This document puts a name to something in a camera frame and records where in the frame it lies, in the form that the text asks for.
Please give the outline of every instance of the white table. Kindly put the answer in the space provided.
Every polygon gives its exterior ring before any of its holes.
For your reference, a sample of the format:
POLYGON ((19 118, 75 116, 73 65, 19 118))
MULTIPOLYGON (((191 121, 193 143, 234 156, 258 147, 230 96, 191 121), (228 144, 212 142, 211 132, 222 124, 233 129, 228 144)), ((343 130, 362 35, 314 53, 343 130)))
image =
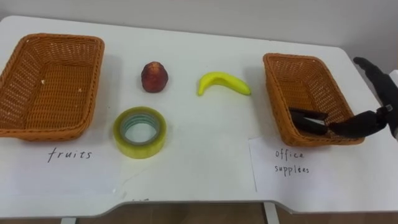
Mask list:
MULTIPOLYGON (((93 123, 79 140, 62 143, 65 147, 117 150, 109 135, 113 121, 122 111, 140 105, 164 115, 168 140, 150 159, 122 156, 111 194, 2 195, 0 218, 87 217, 123 203, 274 200, 256 192, 248 150, 249 138, 277 135, 262 64, 268 52, 319 57, 354 113, 378 107, 347 54, 337 47, 11 16, 0 22, 0 68, 21 37, 38 32, 94 35, 106 44, 98 90, 102 100, 97 100, 93 123), (161 62, 170 75, 159 94, 143 92, 139 81, 143 66, 151 61, 161 62), (242 78, 251 86, 252 96, 213 86, 197 97, 198 79, 213 70, 242 78)), ((0 139, 0 167, 8 168, 0 169, 0 177, 18 166, 9 158, 29 148, 17 139, 0 139)), ((330 151, 339 167, 334 171, 340 177, 339 197, 277 203, 296 212, 398 210, 398 145, 388 129, 359 146, 331 147, 330 151)))

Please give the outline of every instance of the tape roll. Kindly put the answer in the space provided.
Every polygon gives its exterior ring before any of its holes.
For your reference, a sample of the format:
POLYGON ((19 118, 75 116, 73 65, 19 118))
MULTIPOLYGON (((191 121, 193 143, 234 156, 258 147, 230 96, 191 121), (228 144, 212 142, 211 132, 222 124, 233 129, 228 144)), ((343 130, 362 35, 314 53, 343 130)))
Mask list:
POLYGON ((145 159, 157 154, 166 138, 166 121, 163 116, 145 106, 130 108, 121 113, 113 124, 113 135, 118 149, 126 156, 145 159), (134 142, 126 137, 127 130, 136 124, 148 124, 155 130, 155 135, 145 142, 134 142))

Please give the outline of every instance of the orange wicker basket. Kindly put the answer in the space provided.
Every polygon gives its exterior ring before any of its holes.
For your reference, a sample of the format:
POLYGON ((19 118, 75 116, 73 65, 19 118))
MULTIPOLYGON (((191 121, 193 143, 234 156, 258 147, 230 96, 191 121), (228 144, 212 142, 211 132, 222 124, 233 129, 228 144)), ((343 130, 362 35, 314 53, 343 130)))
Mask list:
POLYGON ((22 38, 0 77, 0 136, 78 138, 93 118, 103 53, 97 37, 22 38))
POLYGON ((295 128, 289 107, 327 113, 326 125, 353 116, 326 65, 316 57, 265 54, 266 86, 281 138, 289 146, 352 145, 364 141, 347 139, 329 131, 324 136, 295 128))

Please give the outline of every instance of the floor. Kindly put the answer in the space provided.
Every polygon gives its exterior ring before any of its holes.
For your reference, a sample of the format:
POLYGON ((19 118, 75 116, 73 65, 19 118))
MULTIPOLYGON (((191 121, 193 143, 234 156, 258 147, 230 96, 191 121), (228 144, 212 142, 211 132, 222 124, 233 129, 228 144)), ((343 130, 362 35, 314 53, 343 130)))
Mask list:
MULTIPOLYGON (((291 215, 278 208, 280 224, 398 223, 398 213, 291 215)), ((59 219, 0 220, 0 224, 59 224, 59 219)), ((125 205, 101 217, 81 218, 78 224, 266 224, 261 203, 125 205)))

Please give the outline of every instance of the yellow banana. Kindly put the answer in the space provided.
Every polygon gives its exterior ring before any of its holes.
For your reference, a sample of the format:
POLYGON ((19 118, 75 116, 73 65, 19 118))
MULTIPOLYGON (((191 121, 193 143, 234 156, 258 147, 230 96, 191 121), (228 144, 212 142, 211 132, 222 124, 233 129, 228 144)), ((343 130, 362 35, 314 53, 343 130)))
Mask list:
POLYGON ((223 85, 244 95, 251 94, 250 87, 244 81, 225 72, 209 72, 200 79, 198 95, 202 96, 211 85, 223 85))

